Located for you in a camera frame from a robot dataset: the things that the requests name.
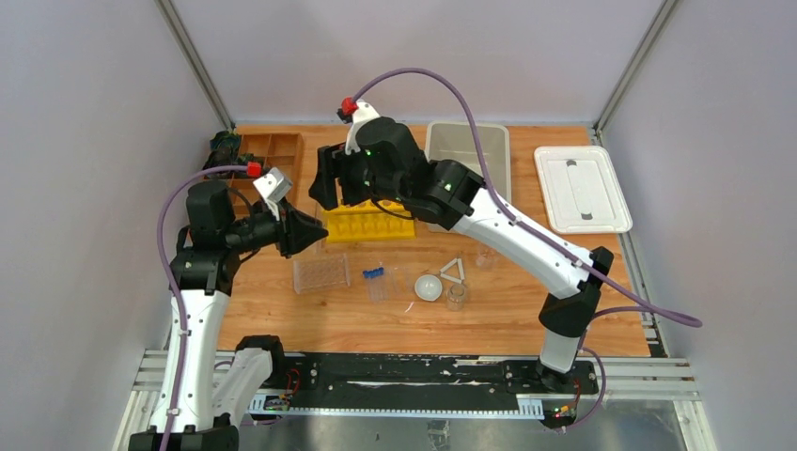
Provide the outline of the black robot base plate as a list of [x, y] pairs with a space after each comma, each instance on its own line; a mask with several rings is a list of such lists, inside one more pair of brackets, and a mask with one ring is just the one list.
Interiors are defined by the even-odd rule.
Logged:
[[573, 417], [600, 391], [595, 366], [565, 373], [535, 356], [294, 353], [264, 382], [248, 408], [257, 420], [343, 414]]

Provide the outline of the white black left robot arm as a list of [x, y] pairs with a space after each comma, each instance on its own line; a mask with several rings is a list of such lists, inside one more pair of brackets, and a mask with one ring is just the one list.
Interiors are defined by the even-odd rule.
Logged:
[[164, 381], [145, 431], [130, 438], [131, 450], [236, 450], [257, 389], [278, 387], [287, 378], [279, 337], [249, 335], [220, 384], [213, 383], [219, 333], [242, 263], [268, 246], [292, 257], [328, 234], [288, 202], [289, 180], [267, 175], [253, 185], [260, 200], [247, 206], [243, 218], [237, 218], [225, 182], [183, 187], [189, 223], [179, 232], [174, 257], [162, 259], [172, 309]]

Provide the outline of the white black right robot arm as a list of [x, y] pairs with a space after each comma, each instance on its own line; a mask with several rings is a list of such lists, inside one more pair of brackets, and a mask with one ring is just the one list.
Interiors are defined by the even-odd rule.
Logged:
[[545, 330], [537, 379], [560, 392], [596, 313], [614, 256], [568, 243], [492, 194], [487, 180], [455, 160], [430, 160], [409, 128], [390, 117], [351, 127], [345, 142], [317, 151], [309, 195], [325, 210], [366, 201], [399, 203], [418, 221], [491, 247], [548, 290], [539, 312]]

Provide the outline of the clear glass tube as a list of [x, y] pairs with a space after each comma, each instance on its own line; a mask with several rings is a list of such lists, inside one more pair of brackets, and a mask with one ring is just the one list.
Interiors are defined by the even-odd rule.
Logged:
[[406, 275], [403, 268], [393, 267], [390, 269], [393, 292], [395, 296], [402, 297], [406, 294]]

